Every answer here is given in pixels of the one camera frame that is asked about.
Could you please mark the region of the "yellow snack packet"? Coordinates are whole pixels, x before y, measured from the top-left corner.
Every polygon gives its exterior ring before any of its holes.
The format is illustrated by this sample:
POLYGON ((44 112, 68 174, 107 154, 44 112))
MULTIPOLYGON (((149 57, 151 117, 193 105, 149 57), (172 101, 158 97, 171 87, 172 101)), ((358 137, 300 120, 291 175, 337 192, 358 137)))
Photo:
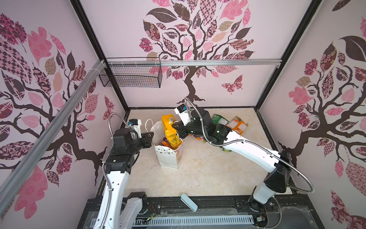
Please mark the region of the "yellow snack packet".
POLYGON ((176 150, 182 144, 182 140, 178 136, 177 131, 173 128, 175 121, 176 119, 172 114, 162 116, 165 137, 167 138, 173 150, 176 150))

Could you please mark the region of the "white patterned paper bag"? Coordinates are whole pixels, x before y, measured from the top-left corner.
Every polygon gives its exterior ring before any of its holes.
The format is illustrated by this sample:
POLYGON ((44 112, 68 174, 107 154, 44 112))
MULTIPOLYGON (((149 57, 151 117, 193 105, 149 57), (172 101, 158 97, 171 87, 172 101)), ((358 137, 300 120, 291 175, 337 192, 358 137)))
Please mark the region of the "white patterned paper bag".
POLYGON ((177 149, 172 149, 163 144, 165 132, 162 121, 153 123, 152 119, 148 119, 144 126, 147 132, 154 133, 152 147, 156 152, 161 168, 177 170, 184 152, 184 141, 182 141, 182 144, 177 149))

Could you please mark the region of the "orange snack packet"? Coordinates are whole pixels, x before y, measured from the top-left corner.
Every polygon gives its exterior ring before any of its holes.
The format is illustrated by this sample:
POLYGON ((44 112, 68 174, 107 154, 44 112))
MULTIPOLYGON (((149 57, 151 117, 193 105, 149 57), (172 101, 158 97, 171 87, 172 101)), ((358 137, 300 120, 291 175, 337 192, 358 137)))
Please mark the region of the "orange snack packet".
POLYGON ((168 148, 170 148, 170 149, 173 149, 172 145, 170 144, 170 142, 167 140, 167 138, 166 138, 166 137, 164 137, 164 138, 163 138, 162 144, 163 144, 163 146, 165 146, 165 147, 168 147, 168 148))

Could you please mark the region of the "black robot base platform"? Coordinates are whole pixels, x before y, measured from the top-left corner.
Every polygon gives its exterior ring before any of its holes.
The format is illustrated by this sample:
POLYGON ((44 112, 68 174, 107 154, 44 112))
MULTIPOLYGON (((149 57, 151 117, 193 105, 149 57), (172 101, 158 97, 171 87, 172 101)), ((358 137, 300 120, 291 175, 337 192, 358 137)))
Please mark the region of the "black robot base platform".
POLYGON ((134 229, 322 229, 320 220, 308 195, 276 195, 264 210, 254 212, 249 208, 249 196, 192 197, 197 212, 191 211, 179 197, 146 197, 147 208, 137 219, 150 221, 155 217, 231 216, 251 215, 254 225, 218 226, 162 226, 133 227, 134 229))

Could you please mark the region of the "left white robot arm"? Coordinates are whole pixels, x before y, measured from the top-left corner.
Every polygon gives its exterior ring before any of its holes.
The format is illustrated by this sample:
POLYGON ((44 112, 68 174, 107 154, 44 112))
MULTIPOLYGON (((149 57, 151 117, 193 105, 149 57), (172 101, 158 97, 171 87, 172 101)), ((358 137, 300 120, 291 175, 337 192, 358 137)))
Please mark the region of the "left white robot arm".
POLYGON ((106 185, 95 229, 130 229, 138 214, 147 208, 145 192, 131 193, 125 207, 122 205, 135 156, 152 146, 153 136, 153 132, 138 135, 129 128, 118 129, 112 135, 113 145, 102 165, 106 185))

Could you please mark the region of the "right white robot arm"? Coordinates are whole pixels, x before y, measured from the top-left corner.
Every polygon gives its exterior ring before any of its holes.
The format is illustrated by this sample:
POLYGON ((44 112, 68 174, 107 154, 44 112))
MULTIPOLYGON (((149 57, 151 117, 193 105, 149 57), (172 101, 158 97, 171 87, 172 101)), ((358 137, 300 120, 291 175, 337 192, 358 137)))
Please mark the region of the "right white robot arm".
POLYGON ((285 193, 291 173, 286 163, 290 162, 290 154, 269 150, 242 137, 230 127, 214 124, 208 111, 203 108, 189 111, 185 105, 174 109, 180 121, 172 127, 180 138, 188 135, 202 137, 212 146, 233 151, 253 161, 268 172, 263 182, 256 186, 249 200, 252 206, 265 205, 277 193, 285 193))

